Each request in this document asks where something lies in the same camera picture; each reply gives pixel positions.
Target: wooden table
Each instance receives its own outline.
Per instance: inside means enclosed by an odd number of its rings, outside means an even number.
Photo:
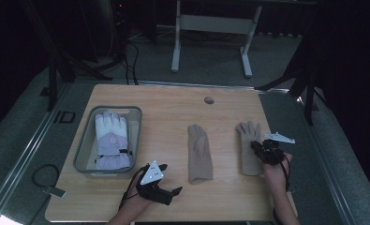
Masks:
[[[214,104],[206,104],[211,97]],[[257,92],[251,89],[99,84],[85,109],[45,217],[53,222],[109,220],[130,179],[90,178],[73,167],[89,112],[98,105],[138,106],[143,118],[137,166],[157,160],[168,164],[161,188],[184,187],[172,203],[153,203],[137,221],[272,220],[273,204],[263,177],[241,174],[240,135],[235,127],[248,120],[270,129]],[[214,180],[188,183],[187,127],[198,124],[208,135]]]

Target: cable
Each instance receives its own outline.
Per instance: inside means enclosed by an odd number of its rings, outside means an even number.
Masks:
[[[56,179],[54,180],[53,184],[52,185],[45,185],[45,184],[41,184],[39,183],[37,180],[36,180],[36,177],[37,177],[37,174],[44,168],[48,168],[48,167],[52,167],[54,169],[54,171],[56,172]],[[32,174],[32,181],[33,183],[38,186],[38,187],[41,187],[41,188],[46,188],[46,187],[54,187],[56,185],[56,183],[58,182],[58,177],[59,177],[59,174],[60,174],[60,171],[58,169],[57,166],[53,165],[53,164],[45,164],[39,168],[37,168],[33,174]],[[44,203],[41,205],[41,207],[38,208],[35,216],[30,220],[30,222],[28,223],[29,225],[33,224],[34,221],[36,220],[38,214],[41,212],[41,210],[44,208],[45,204],[48,202],[48,200],[51,198],[51,195],[49,195]]]
[[[118,210],[121,209],[121,207],[123,207],[124,203],[126,202],[126,200],[130,199],[130,198],[133,198],[135,197],[136,195],[138,195],[139,193],[136,193],[135,195],[132,195],[132,196],[129,196],[128,198],[126,197],[126,195],[128,194],[129,190],[132,188],[132,184],[134,183],[135,181],[135,178],[138,176],[138,174],[142,171],[144,171],[144,168],[145,167],[142,167],[140,169],[138,169],[135,174],[132,176],[132,179],[131,179],[131,182],[129,182],[129,185],[128,185],[128,188],[126,189],[126,192],[124,192],[124,195],[123,195],[123,199],[121,200],[120,202],[120,206],[118,206]]]
[[[271,145],[271,143],[270,143],[270,142],[264,142],[264,143],[269,145],[269,149],[270,149],[270,150],[272,150],[272,152],[274,153],[275,158],[276,158],[276,159],[277,159],[277,161],[280,163],[280,166],[281,166],[281,168],[283,169],[283,172],[284,172],[284,175],[285,175],[285,180],[286,180],[286,191],[288,191],[288,189],[289,189],[290,162],[289,162],[289,160],[288,160],[287,156],[283,153],[283,156],[284,156],[285,160],[288,162],[288,170],[289,170],[289,171],[287,172],[287,170],[285,169],[285,166],[284,166],[284,164],[283,164],[283,162],[282,162],[282,160],[281,160],[281,157],[279,157],[279,156],[277,155],[277,153],[275,152],[275,147],[272,147],[272,145]]]
[[[125,57],[124,57],[125,62],[126,62],[126,65],[125,65],[125,67],[126,67],[126,84],[129,85],[128,72],[131,72],[132,73],[134,84],[135,85],[139,85],[138,79],[136,77],[136,72],[135,72],[135,66],[136,66],[136,63],[138,61],[138,56],[139,56],[139,49],[138,49],[138,47],[136,45],[134,45],[130,41],[128,41],[128,44],[131,45],[131,46],[133,46],[135,48],[136,55],[135,55],[135,59],[134,59],[134,62],[132,64],[132,66],[128,64],[128,58],[127,58],[127,56],[125,55]]]
[[[109,2],[109,10],[110,10],[111,21],[113,21],[113,20],[114,20],[114,15],[112,14],[111,1]],[[112,43],[113,43],[113,27],[114,27],[114,24],[113,24],[113,22],[111,22],[111,46],[110,46],[110,48],[109,48],[109,52],[106,54],[105,59],[107,59],[107,58],[109,57],[109,55],[111,54],[111,51],[112,51]]]

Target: tan glove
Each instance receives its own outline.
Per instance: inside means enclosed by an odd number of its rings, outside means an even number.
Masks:
[[[260,175],[263,174],[258,157],[255,151],[251,148],[251,142],[260,142],[260,124],[256,127],[252,121],[248,123],[240,123],[236,129],[241,135],[241,167],[244,175]]]
[[[195,124],[188,127],[188,182],[197,185],[214,179],[207,133]]]

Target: white metal stand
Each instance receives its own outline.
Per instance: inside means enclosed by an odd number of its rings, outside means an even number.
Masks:
[[[180,36],[181,29],[184,29],[247,35],[245,45],[240,48],[240,54],[243,60],[244,75],[245,77],[251,77],[252,70],[249,64],[248,51],[249,46],[251,45],[252,37],[255,35],[255,29],[258,24],[261,9],[261,6],[257,7],[252,20],[181,15],[181,1],[176,1],[175,46],[173,49],[171,71],[179,71],[179,60],[181,54]]]

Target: small round object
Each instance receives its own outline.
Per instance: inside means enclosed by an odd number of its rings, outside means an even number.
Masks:
[[[208,105],[212,105],[215,103],[212,97],[205,97],[204,102],[207,103]]]
[[[117,143],[117,139],[116,139],[115,137],[113,137],[113,136],[111,136],[111,137],[109,138],[109,141],[110,141],[111,143]]]

